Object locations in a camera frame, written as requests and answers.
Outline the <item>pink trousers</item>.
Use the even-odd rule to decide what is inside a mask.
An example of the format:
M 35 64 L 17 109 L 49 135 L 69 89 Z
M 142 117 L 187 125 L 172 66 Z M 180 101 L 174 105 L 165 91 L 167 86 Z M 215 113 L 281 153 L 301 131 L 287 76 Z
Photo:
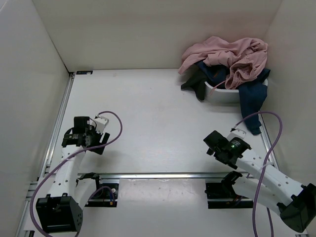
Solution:
M 182 55 L 182 74 L 191 65 L 202 61 L 206 66 L 223 65 L 230 70 L 225 88 L 236 89 L 241 84 L 255 80 L 265 68 L 268 44 L 257 38 L 243 38 L 227 42 L 211 36 L 207 40 L 189 47 Z

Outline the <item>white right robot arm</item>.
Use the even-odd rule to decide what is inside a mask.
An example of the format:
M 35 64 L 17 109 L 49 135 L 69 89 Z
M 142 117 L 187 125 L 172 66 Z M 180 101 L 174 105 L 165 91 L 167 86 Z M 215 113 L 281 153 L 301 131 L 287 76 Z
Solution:
M 214 130 L 206 138 L 207 154 L 234 170 L 222 183 L 227 197 L 247 197 L 276 213 L 290 229 L 302 233 L 316 216 L 316 187 L 304 185 L 264 163 L 237 129 L 226 138 Z

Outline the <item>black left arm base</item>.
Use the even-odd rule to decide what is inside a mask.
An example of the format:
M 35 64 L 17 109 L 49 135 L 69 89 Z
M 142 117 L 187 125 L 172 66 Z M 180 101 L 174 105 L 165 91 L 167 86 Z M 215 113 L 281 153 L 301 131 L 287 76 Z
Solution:
M 100 174 L 87 173 L 76 180 L 75 199 L 84 207 L 117 207 L 119 183 L 106 182 Z

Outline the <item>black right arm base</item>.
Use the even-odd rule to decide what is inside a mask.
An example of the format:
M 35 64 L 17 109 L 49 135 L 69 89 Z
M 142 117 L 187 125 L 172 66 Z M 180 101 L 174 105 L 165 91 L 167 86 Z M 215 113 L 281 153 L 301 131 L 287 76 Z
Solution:
M 220 182 L 206 181 L 205 194 L 207 196 L 208 209 L 249 209 L 253 207 L 253 201 L 245 196 L 236 194 L 233 185 L 243 175 L 232 171 Z

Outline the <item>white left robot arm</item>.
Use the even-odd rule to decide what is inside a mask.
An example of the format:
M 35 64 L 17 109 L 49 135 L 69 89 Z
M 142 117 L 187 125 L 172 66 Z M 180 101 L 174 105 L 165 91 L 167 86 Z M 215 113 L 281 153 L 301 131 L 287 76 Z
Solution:
M 78 176 L 86 148 L 101 155 L 103 145 L 109 139 L 105 127 L 109 119 L 97 116 L 74 117 L 74 125 L 68 129 L 62 140 L 61 167 L 55 172 L 55 179 L 46 197 L 38 198 L 36 211 L 41 227 L 48 234 L 79 232 L 82 226 L 83 208 L 88 196 L 102 195 L 104 186 L 93 175 Z

